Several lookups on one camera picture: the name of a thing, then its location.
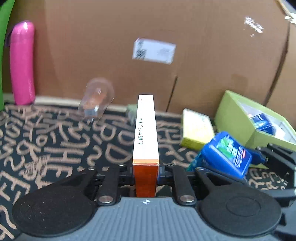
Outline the blue medicine box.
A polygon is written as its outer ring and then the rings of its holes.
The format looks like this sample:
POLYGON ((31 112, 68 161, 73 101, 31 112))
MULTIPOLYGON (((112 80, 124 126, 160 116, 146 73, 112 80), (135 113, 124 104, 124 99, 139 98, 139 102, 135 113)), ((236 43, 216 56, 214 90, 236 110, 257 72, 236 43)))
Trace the blue medicine box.
POLYGON ((275 128, 264 113, 251 116, 249 119, 253 122, 256 130, 275 135, 275 128))

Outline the blue plastic gum container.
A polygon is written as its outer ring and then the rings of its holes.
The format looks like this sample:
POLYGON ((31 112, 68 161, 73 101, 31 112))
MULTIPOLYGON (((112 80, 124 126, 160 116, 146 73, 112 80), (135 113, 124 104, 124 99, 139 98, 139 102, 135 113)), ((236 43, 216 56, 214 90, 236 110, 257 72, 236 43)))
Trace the blue plastic gum container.
POLYGON ((239 144, 229 133, 223 131, 204 145, 187 170, 194 171, 198 167, 211 167, 237 179, 243 179, 251 161, 250 151, 239 144))

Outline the white orange medicine box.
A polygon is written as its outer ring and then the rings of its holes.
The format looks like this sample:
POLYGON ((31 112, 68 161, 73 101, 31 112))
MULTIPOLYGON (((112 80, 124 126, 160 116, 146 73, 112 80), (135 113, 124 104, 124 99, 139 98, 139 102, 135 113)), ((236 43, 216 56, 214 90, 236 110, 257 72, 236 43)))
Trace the white orange medicine box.
POLYGON ((155 197, 159 148, 152 95, 138 96, 132 166, 137 197, 155 197))

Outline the yellow medicine box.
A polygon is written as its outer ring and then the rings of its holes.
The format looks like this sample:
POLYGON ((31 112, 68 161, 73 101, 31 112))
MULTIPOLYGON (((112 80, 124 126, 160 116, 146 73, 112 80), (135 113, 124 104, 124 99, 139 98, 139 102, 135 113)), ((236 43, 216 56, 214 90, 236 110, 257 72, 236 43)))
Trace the yellow medicine box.
POLYGON ((187 108, 182 112, 180 133, 180 146, 196 151, 215 137, 210 118, 187 108))

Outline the olive green small cube box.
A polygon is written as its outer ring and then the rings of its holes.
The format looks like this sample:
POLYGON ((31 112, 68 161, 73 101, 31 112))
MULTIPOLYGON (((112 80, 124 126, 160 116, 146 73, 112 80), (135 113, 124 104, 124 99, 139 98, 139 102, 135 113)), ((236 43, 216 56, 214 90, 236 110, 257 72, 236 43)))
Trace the olive green small cube box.
POLYGON ((133 126, 137 118, 137 104, 129 104, 126 108, 126 117, 133 126))

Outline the light green cardboard box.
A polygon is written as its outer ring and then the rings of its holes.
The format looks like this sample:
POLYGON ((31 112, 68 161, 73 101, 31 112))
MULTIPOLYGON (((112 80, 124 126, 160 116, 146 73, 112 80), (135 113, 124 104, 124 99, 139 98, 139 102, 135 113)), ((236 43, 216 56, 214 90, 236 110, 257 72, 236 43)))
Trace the light green cardboard box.
POLYGON ((230 90, 225 91, 215 118, 218 132, 226 131, 248 148, 265 147, 268 143, 295 150, 295 129, 286 118, 251 99, 230 90), (251 118, 264 114, 275 127, 275 135, 255 128, 251 118))

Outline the clear plastic jar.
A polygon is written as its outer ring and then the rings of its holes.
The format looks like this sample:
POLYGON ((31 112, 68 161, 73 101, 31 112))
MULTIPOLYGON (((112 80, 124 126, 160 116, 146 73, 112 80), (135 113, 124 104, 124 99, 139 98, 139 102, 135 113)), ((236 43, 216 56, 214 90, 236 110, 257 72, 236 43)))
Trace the clear plastic jar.
POLYGON ((105 78, 94 78, 88 82, 84 96, 78 106, 78 115, 85 121, 100 119, 114 100, 112 83, 105 78))

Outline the large brown cardboard sheet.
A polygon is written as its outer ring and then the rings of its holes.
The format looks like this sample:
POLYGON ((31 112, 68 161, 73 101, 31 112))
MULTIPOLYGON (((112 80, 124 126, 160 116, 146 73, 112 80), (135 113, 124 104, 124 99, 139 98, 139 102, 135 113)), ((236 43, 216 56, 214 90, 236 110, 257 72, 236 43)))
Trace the large brown cardboard sheet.
POLYGON ((16 1, 36 27, 36 94, 81 99, 94 78, 115 104, 214 116, 226 90, 266 102, 290 23, 276 1, 16 1))

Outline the white shipping label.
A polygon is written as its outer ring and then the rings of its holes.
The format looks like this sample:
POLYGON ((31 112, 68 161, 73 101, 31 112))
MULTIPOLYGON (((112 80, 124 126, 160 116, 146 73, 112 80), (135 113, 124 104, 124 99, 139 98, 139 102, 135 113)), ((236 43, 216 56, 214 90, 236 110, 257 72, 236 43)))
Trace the white shipping label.
POLYGON ((134 42, 132 59, 155 63, 172 64, 176 44, 138 38, 134 42))

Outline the pink thermos bottle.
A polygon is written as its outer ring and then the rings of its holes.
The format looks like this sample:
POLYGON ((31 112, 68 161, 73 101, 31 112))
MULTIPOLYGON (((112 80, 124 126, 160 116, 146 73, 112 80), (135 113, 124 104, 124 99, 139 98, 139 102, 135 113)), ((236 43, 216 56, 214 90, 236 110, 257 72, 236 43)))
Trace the pink thermos bottle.
POLYGON ((35 26, 23 21, 14 26, 8 37, 10 46, 10 74, 15 104, 34 102, 34 36, 35 26))

